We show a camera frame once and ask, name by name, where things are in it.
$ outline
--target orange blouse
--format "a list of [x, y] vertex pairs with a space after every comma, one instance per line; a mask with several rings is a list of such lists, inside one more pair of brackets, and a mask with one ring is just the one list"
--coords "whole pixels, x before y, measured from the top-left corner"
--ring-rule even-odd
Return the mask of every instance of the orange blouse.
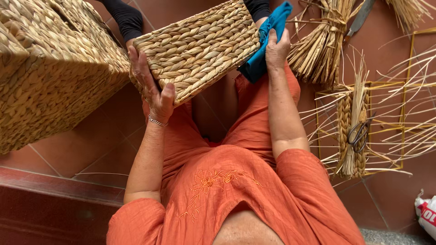
[[285, 244], [365, 244], [313, 154], [286, 150], [276, 164], [277, 173], [250, 150], [211, 148], [183, 166], [166, 208], [149, 198], [122, 206], [109, 223], [107, 243], [209, 245], [245, 201]]

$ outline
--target silver bracelet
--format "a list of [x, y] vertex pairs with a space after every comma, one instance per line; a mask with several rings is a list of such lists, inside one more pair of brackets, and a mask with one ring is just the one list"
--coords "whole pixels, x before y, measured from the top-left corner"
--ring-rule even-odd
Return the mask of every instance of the silver bracelet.
[[168, 125], [168, 123], [161, 123], [159, 121], [156, 121], [156, 120], [152, 119], [150, 114], [148, 114], [148, 119], [150, 120], [150, 122], [155, 123], [157, 125], [161, 125], [162, 127], [165, 127], [166, 125]]

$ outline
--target sleeve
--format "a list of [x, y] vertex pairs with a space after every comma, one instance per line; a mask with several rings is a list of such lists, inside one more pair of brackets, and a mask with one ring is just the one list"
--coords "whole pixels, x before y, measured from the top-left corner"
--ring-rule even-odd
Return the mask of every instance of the sleeve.
[[152, 198], [141, 198], [122, 206], [110, 219], [108, 245], [156, 244], [165, 208]]
[[336, 244], [365, 244], [318, 158], [302, 149], [289, 149], [279, 155], [276, 163], [277, 175], [309, 217], [322, 244], [332, 240], [338, 241]]
[[268, 17], [271, 14], [271, 10], [269, 9], [269, 0], [244, 0], [244, 4], [247, 7], [254, 23], [263, 17]]

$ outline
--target metal scissors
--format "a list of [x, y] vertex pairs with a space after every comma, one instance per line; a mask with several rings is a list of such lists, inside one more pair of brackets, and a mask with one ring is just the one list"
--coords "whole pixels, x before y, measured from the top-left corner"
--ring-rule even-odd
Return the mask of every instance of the metal scissors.
[[[369, 136], [369, 126], [371, 125], [371, 122], [372, 122], [372, 119], [374, 118], [374, 116], [375, 116], [375, 114], [376, 114], [377, 112], [375, 112], [374, 114], [372, 114], [372, 116], [369, 118], [369, 119], [367, 119], [366, 121], [364, 121], [364, 122], [360, 122], [360, 123], [358, 123], [356, 126], [354, 126], [349, 132], [348, 132], [348, 134], [347, 134], [347, 142], [348, 142], [348, 144], [350, 144], [350, 145], [352, 145], [353, 146], [353, 151], [355, 152], [355, 153], [359, 153], [359, 152], [361, 152], [361, 151], [363, 151], [363, 149], [365, 148], [365, 146], [366, 146], [366, 143], [368, 142], [368, 136]], [[359, 127], [360, 126], [360, 129], [359, 129], [359, 131], [357, 131], [357, 134], [356, 134], [356, 138], [354, 139], [354, 140], [350, 140], [350, 137], [351, 137], [351, 133], [352, 132], [354, 132], [356, 129], [357, 129], [357, 127]], [[358, 143], [359, 143], [359, 141], [363, 138], [363, 137], [365, 137], [365, 139], [364, 139], [364, 141], [363, 141], [363, 145], [362, 145], [362, 147], [360, 148], [360, 149], [356, 149], [357, 148], [357, 146], [358, 146]]]

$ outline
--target white plastic bag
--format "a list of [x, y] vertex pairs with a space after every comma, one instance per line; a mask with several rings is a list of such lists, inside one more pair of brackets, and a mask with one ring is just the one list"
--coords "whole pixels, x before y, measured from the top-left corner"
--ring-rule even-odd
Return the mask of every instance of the white plastic bag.
[[436, 196], [432, 199], [422, 199], [424, 190], [415, 199], [415, 211], [419, 216], [419, 224], [436, 240]]

